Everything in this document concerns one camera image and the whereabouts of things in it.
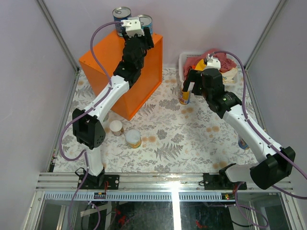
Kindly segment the light blue soup can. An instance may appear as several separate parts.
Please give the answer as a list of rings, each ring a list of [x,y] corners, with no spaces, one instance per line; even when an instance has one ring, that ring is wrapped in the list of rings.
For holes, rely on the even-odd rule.
[[[148,27],[150,30],[150,34],[153,35],[153,19],[151,16],[147,14],[140,14],[138,15],[139,21],[141,23],[142,29]]]

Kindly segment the dark blue tin can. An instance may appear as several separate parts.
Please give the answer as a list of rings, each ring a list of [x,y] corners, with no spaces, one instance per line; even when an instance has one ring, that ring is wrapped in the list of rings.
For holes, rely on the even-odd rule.
[[[117,7],[112,11],[112,15],[114,18],[114,21],[121,22],[122,20],[127,20],[129,17],[131,17],[131,9],[128,7]],[[123,38],[123,27],[121,24],[117,23],[115,24],[117,35],[121,38]]]

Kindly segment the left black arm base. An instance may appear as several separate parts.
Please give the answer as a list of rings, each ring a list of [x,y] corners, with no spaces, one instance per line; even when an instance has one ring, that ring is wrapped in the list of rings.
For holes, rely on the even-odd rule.
[[[86,179],[84,179],[86,170],[80,167],[75,171],[75,174],[79,177],[78,187],[80,189],[90,189],[90,190],[118,190],[119,188],[119,175],[105,174],[103,170],[98,176],[93,176],[88,174]]]

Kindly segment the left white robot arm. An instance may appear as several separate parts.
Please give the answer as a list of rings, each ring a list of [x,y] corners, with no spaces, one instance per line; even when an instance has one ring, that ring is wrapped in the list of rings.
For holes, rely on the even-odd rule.
[[[124,28],[123,56],[114,75],[88,106],[83,110],[75,109],[72,113],[73,134],[87,152],[88,183],[94,189],[102,188],[105,183],[105,177],[100,174],[104,169],[100,146],[106,136],[102,122],[120,97],[136,83],[147,51],[154,47],[149,27],[135,29],[126,25]]]

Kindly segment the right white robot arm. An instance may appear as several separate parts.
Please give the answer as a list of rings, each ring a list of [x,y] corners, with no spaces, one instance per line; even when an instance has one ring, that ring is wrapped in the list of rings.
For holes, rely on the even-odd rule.
[[[243,112],[242,101],[225,90],[217,69],[190,70],[183,83],[183,91],[201,95],[209,108],[236,130],[254,153],[256,164],[232,164],[219,176],[219,185],[229,189],[236,182],[251,182],[266,190],[289,176],[295,151],[275,142],[253,119]]]

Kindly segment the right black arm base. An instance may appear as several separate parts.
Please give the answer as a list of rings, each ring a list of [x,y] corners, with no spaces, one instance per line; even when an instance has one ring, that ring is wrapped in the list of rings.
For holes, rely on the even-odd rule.
[[[229,164],[219,170],[217,174],[203,173],[203,180],[199,181],[199,186],[204,187],[205,190],[232,190],[235,191],[240,183],[231,182],[226,175],[226,170],[235,163]]]

